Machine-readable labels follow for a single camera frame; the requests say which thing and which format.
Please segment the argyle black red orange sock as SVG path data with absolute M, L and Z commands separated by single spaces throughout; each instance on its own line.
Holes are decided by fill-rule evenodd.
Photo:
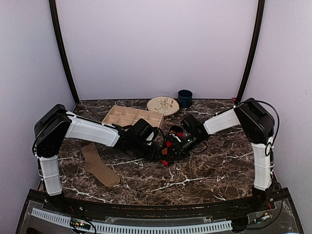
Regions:
M 173 125 L 170 129 L 169 129 L 169 133 L 166 135 L 165 139 L 166 139 L 166 147 L 164 147 L 162 149 L 162 160 L 161 163 L 163 163 L 165 166 L 169 167 L 171 164 L 173 164 L 175 161 L 179 161 L 179 160 L 183 160 L 184 158 L 168 158 L 168 146 L 171 145 L 171 143 L 168 142 L 168 135 L 169 134 L 174 134 L 174 135 L 178 135 L 180 138 L 183 138 L 183 130 L 181 127 L 177 126 L 177 125 Z

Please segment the wooden compartment tray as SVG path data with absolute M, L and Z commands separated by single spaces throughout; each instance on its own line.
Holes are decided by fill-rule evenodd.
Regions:
M 114 105 L 102 123 L 116 124 L 123 127 L 134 125 L 139 119 L 146 120 L 152 127 L 161 128 L 164 121 L 164 114 Z

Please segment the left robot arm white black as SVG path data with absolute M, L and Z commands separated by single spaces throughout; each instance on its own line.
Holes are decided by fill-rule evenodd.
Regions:
M 99 143 L 122 152 L 131 152 L 148 161 L 161 160 L 161 147 L 153 141 L 160 130 L 144 119 L 124 127 L 105 124 L 78 116 L 55 105 L 34 127 L 33 155 L 39 160 L 41 178 L 50 197 L 50 205 L 63 213 L 69 208 L 67 199 L 61 196 L 58 155 L 63 140 L 74 138 Z

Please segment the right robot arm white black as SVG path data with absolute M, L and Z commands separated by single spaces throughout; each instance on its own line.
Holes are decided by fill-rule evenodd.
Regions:
M 263 107 L 264 102 L 249 98 L 244 102 L 200 122 L 193 115 L 186 116 L 181 125 L 188 132 L 187 138 L 177 134 L 167 135 L 170 147 L 163 150 L 166 161 L 181 160 L 189 156 L 190 151 L 211 135 L 240 125 L 251 143 L 254 156 L 254 187 L 265 191 L 272 184 L 272 149 L 279 127 L 279 120 Z

